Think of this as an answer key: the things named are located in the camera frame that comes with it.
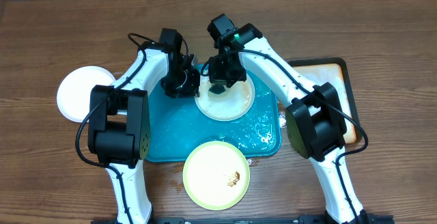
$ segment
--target wooden table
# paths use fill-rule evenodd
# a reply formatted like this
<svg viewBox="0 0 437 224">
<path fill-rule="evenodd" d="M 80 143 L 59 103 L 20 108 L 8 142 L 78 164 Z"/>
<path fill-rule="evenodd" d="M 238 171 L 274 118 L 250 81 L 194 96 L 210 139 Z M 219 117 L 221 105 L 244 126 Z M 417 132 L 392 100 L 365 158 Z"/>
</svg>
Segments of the wooden table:
<svg viewBox="0 0 437 224">
<path fill-rule="evenodd" d="M 177 29 L 205 61 L 216 54 L 206 26 L 226 13 L 236 25 L 253 23 L 286 59 L 346 60 L 370 137 L 365 152 L 348 157 L 358 198 L 368 212 L 393 214 L 397 223 L 435 223 L 436 2 L 8 1 L 0 26 L 0 222 L 89 223 L 115 217 L 107 173 L 76 155 L 78 124 L 58 111 L 58 85 L 81 66 L 102 66 L 120 76 L 136 56 L 128 32 L 158 39 L 161 28 Z M 323 213 L 324 196 L 311 164 L 292 151 L 285 130 L 283 138 L 278 153 L 255 159 L 244 199 L 219 212 L 190 200 L 182 184 L 183 163 L 146 163 L 156 216 Z M 81 147 L 87 151 L 86 139 Z"/>
</svg>

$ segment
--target blue tray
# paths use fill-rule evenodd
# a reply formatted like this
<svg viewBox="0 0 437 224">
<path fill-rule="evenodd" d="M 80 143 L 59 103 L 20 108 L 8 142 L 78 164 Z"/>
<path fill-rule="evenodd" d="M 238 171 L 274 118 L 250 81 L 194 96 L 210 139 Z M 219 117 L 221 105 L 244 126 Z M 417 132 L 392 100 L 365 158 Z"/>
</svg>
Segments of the blue tray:
<svg viewBox="0 0 437 224">
<path fill-rule="evenodd" d="M 255 86 L 253 105 L 230 122 L 210 119 L 197 108 L 194 98 L 169 98 L 156 86 L 149 96 L 152 136 L 146 159 L 185 161 L 197 146 L 213 140 L 236 146 L 246 157 L 275 154 L 281 147 L 277 98 L 253 73 L 247 73 Z"/>
</svg>

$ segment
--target yellow plate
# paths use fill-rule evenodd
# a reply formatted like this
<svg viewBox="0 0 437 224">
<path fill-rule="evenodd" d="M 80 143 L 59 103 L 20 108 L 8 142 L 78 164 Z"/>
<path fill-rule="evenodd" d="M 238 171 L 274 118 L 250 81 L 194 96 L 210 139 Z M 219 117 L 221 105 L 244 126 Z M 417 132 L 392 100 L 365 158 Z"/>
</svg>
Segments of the yellow plate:
<svg viewBox="0 0 437 224">
<path fill-rule="evenodd" d="M 207 142 L 194 149 L 186 159 L 183 175 L 188 196 L 209 210 L 236 205 L 246 194 L 251 179 L 243 153 L 222 141 Z"/>
</svg>

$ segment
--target white plastic arm segment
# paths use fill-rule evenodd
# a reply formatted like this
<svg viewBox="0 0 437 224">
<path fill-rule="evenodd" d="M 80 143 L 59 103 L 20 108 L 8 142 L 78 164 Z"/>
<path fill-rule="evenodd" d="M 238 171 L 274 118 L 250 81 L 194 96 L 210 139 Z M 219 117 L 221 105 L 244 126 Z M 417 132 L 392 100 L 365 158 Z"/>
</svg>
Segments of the white plastic arm segment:
<svg viewBox="0 0 437 224">
<path fill-rule="evenodd" d="M 341 149 L 337 148 L 332 152 L 329 152 L 325 156 L 323 162 L 317 162 L 313 158 L 309 159 L 313 164 L 317 177 L 322 185 L 326 200 L 326 210 L 338 223 L 345 223 L 346 221 L 350 222 L 354 219 L 354 214 L 350 208 L 349 202 L 346 200 L 337 169 L 335 168 L 335 160 L 340 154 L 344 153 L 344 151 L 345 147 L 343 146 Z M 352 205 L 354 206 L 356 214 L 359 215 L 360 211 L 363 209 L 363 205 L 355 195 L 344 156 L 340 158 L 339 163 L 341 165 L 341 176 L 343 177 L 349 198 L 352 200 Z"/>
<path fill-rule="evenodd" d="M 145 182 L 143 172 L 143 160 L 139 160 L 134 169 L 129 169 L 127 165 L 111 163 L 110 166 L 116 168 L 122 175 L 126 202 L 129 213 L 134 224 L 146 224 L 152 213 L 152 205 L 145 193 Z M 118 206 L 117 222 L 129 224 L 128 215 L 124 212 L 122 200 L 122 190 L 119 180 L 114 171 L 107 169 L 115 191 L 115 198 Z"/>
<path fill-rule="evenodd" d="M 165 77 L 169 71 L 169 57 L 168 54 L 153 49 L 146 49 L 145 54 L 147 56 L 147 61 L 134 79 L 132 79 L 131 82 L 126 84 L 122 89 L 132 90 L 138 88 L 147 91 L 147 94 L 150 96 L 156 84 L 158 84 L 158 82 Z M 118 80 L 113 82 L 112 85 L 117 87 L 122 84 L 126 78 L 137 69 L 141 61 L 143 61 L 143 52 L 139 51 L 137 60 L 135 60 L 128 71 L 126 71 L 126 73 L 124 73 Z"/>
<path fill-rule="evenodd" d="M 253 51 L 259 51 L 261 53 L 269 54 L 276 59 L 302 86 L 308 91 L 312 92 L 315 83 L 301 76 L 295 71 L 287 62 L 285 62 L 267 42 L 267 39 L 255 38 L 244 45 L 244 49 Z M 285 107 L 291 105 L 294 98 L 303 98 L 307 94 L 296 88 L 295 84 L 278 68 L 274 63 L 268 59 L 264 59 L 262 56 L 252 53 L 239 53 L 240 62 L 242 66 L 253 72 L 258 76 L 278 97 L 278 99 L 284 104 Z M 323 162 L 317 162 L 310 158 L 311 163 L 314 166 L 315 172 L 319 178 L 320 184 L 326 199 L 326 209 L 329 215 L 338 223 L 344 223 L 354 219 L 354 215 L 346 201 L 346 196 L 341 187 L 340 179 L 335 168 L 335 160 L 338 155 L 343 153 L 345 148 L 335 149 L 325 156 Z M 363 209 L 360 201 L 356 198 L 352 183 L 350 181 L 348 169 L 346 168 L 345 158 L 340 160 L 341 175 L 346 185 L 346 190 L 352 200 L 356 213 Z"/>
</svg>

